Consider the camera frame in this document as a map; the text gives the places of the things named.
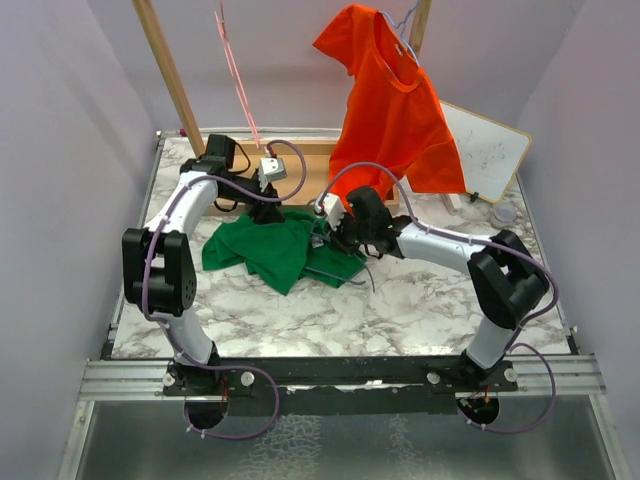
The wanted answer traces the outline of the blue grey plastic hanger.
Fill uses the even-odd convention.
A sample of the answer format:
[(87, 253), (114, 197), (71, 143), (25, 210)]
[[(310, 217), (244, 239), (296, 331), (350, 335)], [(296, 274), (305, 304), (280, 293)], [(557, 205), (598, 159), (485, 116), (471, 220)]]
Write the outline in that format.
[(315, 220), (311, 223), (307, 260), (299, 276), (300, 279), (310, 278), (333, 288), (340, 288), (345, 284), (362, 286), (366, 281), (356, 279), (362, 271), (367, 272), (371, 287), (375, 289), (364, 255), (333, 249), (330, 246), (329, 235), (325, 231), (325, 222)]

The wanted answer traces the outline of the green t shirt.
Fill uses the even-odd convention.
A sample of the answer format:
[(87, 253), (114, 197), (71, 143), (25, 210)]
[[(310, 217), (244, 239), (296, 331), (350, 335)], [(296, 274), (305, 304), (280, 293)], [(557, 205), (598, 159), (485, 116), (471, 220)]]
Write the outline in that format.
[(276, 292), (287, 295), (307, 260), (311, 223), (326, 221), (299, 210), (284, 213), (285, 222), (255, 224), (248, 215), (221, 224), (201, 251), (205, 271), (244, 265)]

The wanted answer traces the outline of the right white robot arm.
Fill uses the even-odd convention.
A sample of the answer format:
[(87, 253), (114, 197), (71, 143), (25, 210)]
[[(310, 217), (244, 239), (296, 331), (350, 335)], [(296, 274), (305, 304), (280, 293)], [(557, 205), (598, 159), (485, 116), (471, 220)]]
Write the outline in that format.
[(374, 248), (376, 258), (421, 260), (469, 276), (483, 317), (456, 369), (467, 389), (486, 388), (524, 320), (551, 287), (542, 265), (509, 230), (465, 237), (434, 229), (410, 215), (393, 216), (370, 187), (357, 188), (347, 200), (344, 206), (328, 193), (316, 202), (333, 247), (344, 253)]

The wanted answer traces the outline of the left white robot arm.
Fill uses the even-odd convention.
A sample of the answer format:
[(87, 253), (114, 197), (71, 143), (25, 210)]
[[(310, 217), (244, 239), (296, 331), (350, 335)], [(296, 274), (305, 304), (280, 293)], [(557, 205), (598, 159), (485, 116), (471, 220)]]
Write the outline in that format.
[(262, 169), (249, 178), (233, 170), (241, 149), (229, 136), (209, 135), (204, 153), (180, 167), (178, 184), (161, 210), (122, 236), (126, 301), (163, 329), (176, 363), (189, 366), (186, 382), (202, 395), (218, 388), (221, 371), (215, 342), (193, 308), (197, 276), (189, 241), (195, 227), (220, 198), (246, 205), (250, 225), (284, 221), (277, 191)]

